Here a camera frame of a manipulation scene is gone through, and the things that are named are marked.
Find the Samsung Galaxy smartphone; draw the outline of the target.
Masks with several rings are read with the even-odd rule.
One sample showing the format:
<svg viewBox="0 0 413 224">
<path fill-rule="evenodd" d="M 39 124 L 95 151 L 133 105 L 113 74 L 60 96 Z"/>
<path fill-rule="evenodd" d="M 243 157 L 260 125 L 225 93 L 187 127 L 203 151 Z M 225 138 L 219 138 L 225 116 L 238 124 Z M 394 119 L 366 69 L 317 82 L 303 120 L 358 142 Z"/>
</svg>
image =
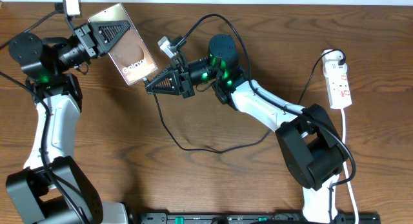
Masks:
<svg viewBox="0 0 413 224">
<path fill-rule="evenodd" d="M 158 67 L 153 57 L 121 3 L 91 15 L 88 20 L 129 22 L 130 29 L 108 53 L 127 85 L 133 85 L 157 71 Z"/>
</svg>

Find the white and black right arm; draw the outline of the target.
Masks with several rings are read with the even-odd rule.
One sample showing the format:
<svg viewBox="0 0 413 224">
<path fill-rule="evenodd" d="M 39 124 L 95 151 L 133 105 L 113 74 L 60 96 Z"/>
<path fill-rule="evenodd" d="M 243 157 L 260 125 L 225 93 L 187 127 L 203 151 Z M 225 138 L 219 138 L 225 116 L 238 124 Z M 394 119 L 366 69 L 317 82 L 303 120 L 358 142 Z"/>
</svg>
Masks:
<svg viewBox="0 0 413 224">
<path fill-rule="evenodd" d="M 334 188 L 349 154 L 325 109 L 289 103 L 248 78 L 230 35 L 212 37 L 208 55 L 191 62 L 180 51 L 184 42 L 181 36 L 159 40 L 171 64 L 145 84 L 146 91 L 187 98 L 196 86 L 210 84 L 222 104 L 256 118 L 275 133 L 288 171 L 303 187 L 304 218 L 333 223 L 338 217 Z"/>
</svg>

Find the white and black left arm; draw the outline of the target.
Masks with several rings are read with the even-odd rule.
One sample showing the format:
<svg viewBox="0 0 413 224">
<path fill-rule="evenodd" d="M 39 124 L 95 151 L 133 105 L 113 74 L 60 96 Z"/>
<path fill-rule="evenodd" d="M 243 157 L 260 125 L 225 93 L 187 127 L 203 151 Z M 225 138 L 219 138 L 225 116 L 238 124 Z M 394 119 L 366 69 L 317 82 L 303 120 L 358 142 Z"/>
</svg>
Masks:
<svg viewBox="0 0 413 224">
<path fill-rule="evenodd" d="M 74 161 L 83 95 L 70 72 L 107 54 L 129 29 L 128 21 L 94 22 L 75 28 L 68 38 L 22 32 L 10 40 L 9 53 L 27 76 L 23 88 L 38 113 L 32 152 L 23 169 L 6 179 L 25 223 L 134 222 L 125 204 L 101 200 Z"/>
</svg>

